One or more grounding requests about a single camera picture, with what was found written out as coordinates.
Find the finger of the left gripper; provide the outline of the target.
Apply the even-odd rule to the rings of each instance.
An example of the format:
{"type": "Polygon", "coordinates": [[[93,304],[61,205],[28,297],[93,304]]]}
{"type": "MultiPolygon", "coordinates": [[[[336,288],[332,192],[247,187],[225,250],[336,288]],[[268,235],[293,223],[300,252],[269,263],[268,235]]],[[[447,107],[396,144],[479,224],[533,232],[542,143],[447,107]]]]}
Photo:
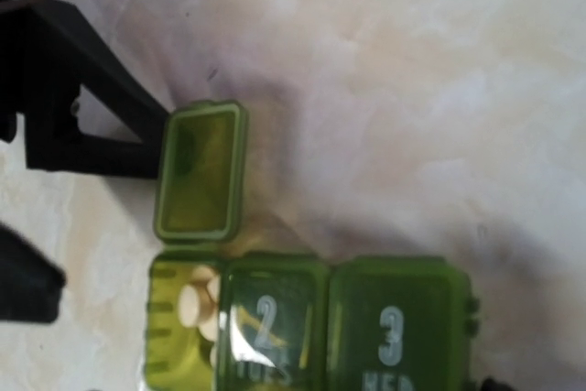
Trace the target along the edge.
{"type": "Polygon", "coordinates": [[[168,111],[62,0],[1,0],[1,139],[29,169],[156,179],[168,111]]]}
{"type": "Polygon", "coordinates": [[[26,238],[1,225],[1,321],[50,324],[67,279],[26,238]]]}

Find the green weekly pill organizer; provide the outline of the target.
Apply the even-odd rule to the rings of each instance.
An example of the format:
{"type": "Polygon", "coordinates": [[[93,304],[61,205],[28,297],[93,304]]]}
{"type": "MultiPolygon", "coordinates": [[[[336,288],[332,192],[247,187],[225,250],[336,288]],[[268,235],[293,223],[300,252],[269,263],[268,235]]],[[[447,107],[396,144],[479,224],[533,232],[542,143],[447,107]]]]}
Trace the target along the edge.
{"type": "Polygon", "coordinates": [[[367,255],[331,265],[240,231],[246,110],[201,102],[165,127],[149,270],[148,390],[473,390],[479,323],[469,277],[443,258],[367,255]],[[179,323],[196,265],[219,269],[216,366],[179,323]]]}

